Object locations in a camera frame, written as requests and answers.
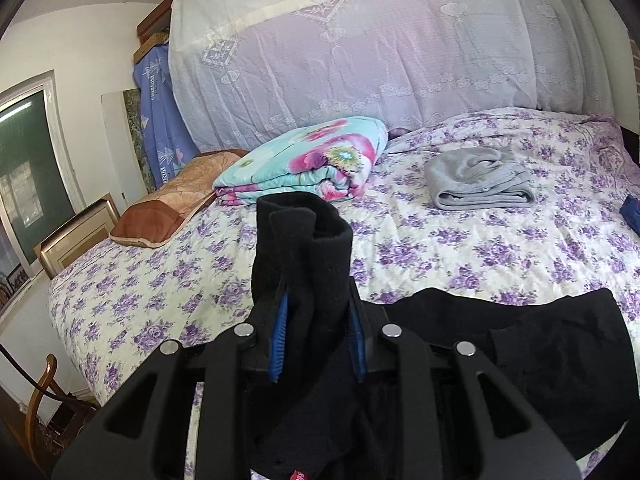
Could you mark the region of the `black pants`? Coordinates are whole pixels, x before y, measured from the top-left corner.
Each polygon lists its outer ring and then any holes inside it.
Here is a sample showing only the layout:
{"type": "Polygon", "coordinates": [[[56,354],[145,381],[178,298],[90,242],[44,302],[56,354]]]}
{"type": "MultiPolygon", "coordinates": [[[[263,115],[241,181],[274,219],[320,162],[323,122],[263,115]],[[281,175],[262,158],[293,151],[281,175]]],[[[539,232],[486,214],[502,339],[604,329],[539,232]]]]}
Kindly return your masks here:
{"type": "Polygon", "coordinates": [[[246,386],[250,468],[270,479],[575,479],[639,409],[605,288],[533,307],[427,288],[363,301],[352,228],[309,193],[257,202],[246,386]]]}

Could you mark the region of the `wooden chair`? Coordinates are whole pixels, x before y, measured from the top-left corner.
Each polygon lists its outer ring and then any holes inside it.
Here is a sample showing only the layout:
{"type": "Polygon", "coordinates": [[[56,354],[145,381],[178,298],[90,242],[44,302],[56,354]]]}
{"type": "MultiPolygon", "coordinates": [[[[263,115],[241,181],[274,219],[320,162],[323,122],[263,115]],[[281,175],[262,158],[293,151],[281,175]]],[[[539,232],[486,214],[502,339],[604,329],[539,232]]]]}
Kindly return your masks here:
{"type": "Polygon", "coordinates": [[[64,390],[56,381],[57,371],[58,360],[50,353],[25,415],[28,455],[47,477],[100,408],[92,396],[81,399],[64,390]]]}

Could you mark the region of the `brown orange pillow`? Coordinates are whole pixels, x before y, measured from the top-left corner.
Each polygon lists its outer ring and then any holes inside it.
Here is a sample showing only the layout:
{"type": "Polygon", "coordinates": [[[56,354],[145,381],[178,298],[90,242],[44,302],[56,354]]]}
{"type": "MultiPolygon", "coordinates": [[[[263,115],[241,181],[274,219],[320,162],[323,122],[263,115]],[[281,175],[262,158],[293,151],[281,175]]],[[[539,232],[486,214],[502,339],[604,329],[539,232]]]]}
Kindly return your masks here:
{"type": "Polygon", "coordinates": [[[177,177],[129,206],[111,230],[119,245],[159,248],[174,238],[216,197],[214,181],[247,151],[239,148],[208,152],[191,159],[177,177]]]}

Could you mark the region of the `purple floral bed quilt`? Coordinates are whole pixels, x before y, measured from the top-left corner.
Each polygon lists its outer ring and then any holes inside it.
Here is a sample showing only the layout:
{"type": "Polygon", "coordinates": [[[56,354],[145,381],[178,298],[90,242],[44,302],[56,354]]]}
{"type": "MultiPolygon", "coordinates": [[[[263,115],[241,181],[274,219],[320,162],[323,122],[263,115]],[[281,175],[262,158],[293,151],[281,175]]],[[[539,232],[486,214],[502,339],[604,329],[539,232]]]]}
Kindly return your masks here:
{"type": "MultiPolygon", "coordinates": [[[[350,276],[371,304],[427,288],[512,307],[609,290],[639,387],[639,235],[620,215],[628,195],[639,195],[639,170],[614,120],[508,108],[388,140],[360,196],[324,201],[352,228],[350,276]],[[480,146],[510,148],[532,173],[533,206],[433,204],[426,163],[480,146]]],[[[159,248],[109,238],[54,279],[52,321],[101,408],[164,340],[206,344],[248,320],[259,198],[216,198],[159,248]]],[[[578,460],[577,479],[587,455],[615,448],[633,421],[578,460]]]]}

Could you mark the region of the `folded grey garment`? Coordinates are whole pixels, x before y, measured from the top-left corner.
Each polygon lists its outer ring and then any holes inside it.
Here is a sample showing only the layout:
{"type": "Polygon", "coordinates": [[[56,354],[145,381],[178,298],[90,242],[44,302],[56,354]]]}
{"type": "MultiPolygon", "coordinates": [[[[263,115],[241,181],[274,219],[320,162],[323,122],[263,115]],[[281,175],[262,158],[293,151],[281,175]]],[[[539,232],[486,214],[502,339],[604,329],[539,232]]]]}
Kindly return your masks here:
{"type": "Polygon", "coordinates": [[[425,165],[433,204],[442,210],[526,208],[536,196],[532,173],[510,148],[459,148],[442,152],[425,165]]]}

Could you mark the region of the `blue patterned bedding bag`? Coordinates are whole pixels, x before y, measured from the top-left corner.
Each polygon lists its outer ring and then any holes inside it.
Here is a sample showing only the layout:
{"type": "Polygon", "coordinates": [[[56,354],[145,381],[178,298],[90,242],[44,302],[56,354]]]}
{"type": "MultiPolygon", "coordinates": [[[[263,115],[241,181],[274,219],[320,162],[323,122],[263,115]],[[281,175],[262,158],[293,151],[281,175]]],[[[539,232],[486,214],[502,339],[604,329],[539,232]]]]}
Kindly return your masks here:
{"type": "Polygon", "coordinates": [[[178,110],[168,66],[168,45],[152,47],[134,66],[140,90],[142,142],[157,188],[180,174],[200,150],[178,110]]]}

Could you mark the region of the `floral turquoise pink blanket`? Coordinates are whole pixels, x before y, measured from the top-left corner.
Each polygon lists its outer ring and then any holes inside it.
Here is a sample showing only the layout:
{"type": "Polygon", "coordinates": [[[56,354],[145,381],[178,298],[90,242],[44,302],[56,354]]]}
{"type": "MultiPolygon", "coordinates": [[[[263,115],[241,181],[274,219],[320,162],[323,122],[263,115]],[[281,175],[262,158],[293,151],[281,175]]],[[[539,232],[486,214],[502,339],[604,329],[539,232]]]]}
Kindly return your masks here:
{"type": "Polygon", "coordinates": [[[380,120],[354,116],[283,133],[241,157],[214,181],[218,200],[250,204],[272,193],[308,192],[328,202],[363,193],[388,142],[380,120]]]}

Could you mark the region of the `gold picture frame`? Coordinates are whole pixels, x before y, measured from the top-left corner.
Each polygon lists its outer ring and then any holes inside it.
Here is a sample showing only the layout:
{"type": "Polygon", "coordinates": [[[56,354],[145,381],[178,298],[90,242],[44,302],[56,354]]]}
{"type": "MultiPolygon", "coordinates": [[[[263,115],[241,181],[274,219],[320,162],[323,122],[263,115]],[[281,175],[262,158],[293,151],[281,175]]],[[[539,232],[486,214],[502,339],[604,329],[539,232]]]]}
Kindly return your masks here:
{"type": "Polygon", "coordinates": [[[35,254],[52,280],[89,249],[106,240],[119,220],[110,194],[106,194],[65,222],[35,246],[35,254]]]}

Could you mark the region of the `window with white frame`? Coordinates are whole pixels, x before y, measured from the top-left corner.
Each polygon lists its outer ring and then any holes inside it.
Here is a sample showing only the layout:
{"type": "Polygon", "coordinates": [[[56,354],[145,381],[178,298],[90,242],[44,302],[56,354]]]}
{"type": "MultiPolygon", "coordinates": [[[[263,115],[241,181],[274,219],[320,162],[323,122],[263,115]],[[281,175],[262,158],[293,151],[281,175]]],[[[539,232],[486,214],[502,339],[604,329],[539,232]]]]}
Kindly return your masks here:
{"type": "Polygon", "coordinates": [[[1,307],[41,271],[35,247],[85,205],[66,148],[53,72],[1,93],[1,307]]]}

